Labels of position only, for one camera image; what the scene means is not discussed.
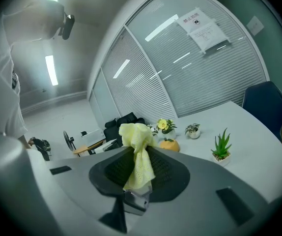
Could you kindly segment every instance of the wooden desk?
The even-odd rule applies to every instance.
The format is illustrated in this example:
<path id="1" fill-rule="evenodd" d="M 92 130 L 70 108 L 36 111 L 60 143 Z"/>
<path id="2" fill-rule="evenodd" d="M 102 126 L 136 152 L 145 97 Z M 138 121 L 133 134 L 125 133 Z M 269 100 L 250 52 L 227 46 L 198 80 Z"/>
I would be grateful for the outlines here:
<path id="1" fill-rule="evenodd" d="M 91 145 L 90 147 L 87 147 L 86 145 L 83 145 L 81 146 L 80 148 L 76 149 L 75 151 L 73 151 L 73 154 L 74 155 L 78 155 L 80 156 L 79 154 L 82 153 L 82 152 L 85 152 L 87 150 L 92 150 L 92 149 L 95 149 L 96 147 L 100 146 L 106 139 L 103 139 L 103 140 L 100 140 L 99 142 Z"/>

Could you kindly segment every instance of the white wall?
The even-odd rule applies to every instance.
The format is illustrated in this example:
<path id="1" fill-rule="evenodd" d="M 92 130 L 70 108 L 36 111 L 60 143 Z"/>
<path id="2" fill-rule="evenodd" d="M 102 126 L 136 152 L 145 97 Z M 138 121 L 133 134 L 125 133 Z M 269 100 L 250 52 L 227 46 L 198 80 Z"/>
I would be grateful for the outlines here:
<path id="1" fill-rule="evenodd" d="M 90 104 L 86 99 L 73 99 L 58 102 L 23 115 L 28 133 L 26 139 L 35 136 L 45 139 L 51 144 L 52 156 L 50 160 L 60 160 L 77 157 L 69 150 L 63 137 L 67 131 L 69 137 L 74 138 L 76 148 L 84 145 L 81 132 L 87 133 L 99 129 Z"/>

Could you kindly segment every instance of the black slot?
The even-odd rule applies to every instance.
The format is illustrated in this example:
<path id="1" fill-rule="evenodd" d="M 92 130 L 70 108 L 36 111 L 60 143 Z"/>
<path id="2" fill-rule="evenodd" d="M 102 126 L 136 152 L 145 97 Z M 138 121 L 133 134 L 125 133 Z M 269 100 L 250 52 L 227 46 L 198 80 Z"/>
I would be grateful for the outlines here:
<path id="1" fill-rule="evenodd" d="M 62 166 L 62 167 L 51 169 L 50 171 L 53 175 L 56 175 L 70 170 L 71 168 L 69 166 Z"/>
<path id="2" fill-rule="evenodd" d="M 254 213 L 230 187 L 217 190 L 216 193 L 238 226 L 253 217 Z"/>

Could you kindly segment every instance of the window blinds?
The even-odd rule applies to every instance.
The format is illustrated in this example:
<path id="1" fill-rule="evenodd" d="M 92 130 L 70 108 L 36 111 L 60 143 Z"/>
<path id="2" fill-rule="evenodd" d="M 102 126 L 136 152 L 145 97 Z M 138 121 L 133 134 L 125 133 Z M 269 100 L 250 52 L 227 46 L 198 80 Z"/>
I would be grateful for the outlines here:
<path id="1" fill-rule="evenodd" d="M 155 9 L 152 4 L 160 4 Z M 169 20 L 199 7 L 215 19 L 231 43 L 206 55 Z M 153 0 L 129 22 L 128 29 L 145 50 L 178 117 L 233 101 L 241 105 L 245 89 L 266 81 L 252 44 L 236 22 L 211 0 Z"/>
<path id="2" fill-rule="evenodd" d="M 102 71 L 121 116 L 133 112 L 146 124 L 175 118 L 156 73 L 126 29 L 109 50 Z"/>

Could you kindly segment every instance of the white pot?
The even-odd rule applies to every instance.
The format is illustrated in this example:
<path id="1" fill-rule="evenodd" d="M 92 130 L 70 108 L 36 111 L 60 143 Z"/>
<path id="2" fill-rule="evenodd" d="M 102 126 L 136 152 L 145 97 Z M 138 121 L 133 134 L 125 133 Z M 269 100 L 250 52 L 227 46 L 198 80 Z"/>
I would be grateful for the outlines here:
<path id="1" fill-rule="evenodd" d="M 201 131 L 200 131 L 200 129 L 198 129 L 198 131 L 188 131 L 188 134 L 189 134 L 190 138 L 197 139 L 200 136 Z"/>
<path id="2" fill-rule="evenodd" d="M 216 160 L 216 158 L 213 155 L 212 155 L 212 158 L 213 158 L 213 162 L 215 162 L 215 163 L 224 167 L 230 162 L 231 154 L 221 161 Z"/>
<path id="3" fill-rule="evenodd" d="M 168 134 L 163 134 L 163 137 L 166 139 L 176 139 L 176 131 L 173 129 L 171 132 L 169 132 Z"/>
<path id="4" fill-rule="evenodd" d="M 159 136 L 158 135 L 154 135 L 153 139 L 156 141 L 157 144 L 159 143 Z"/>

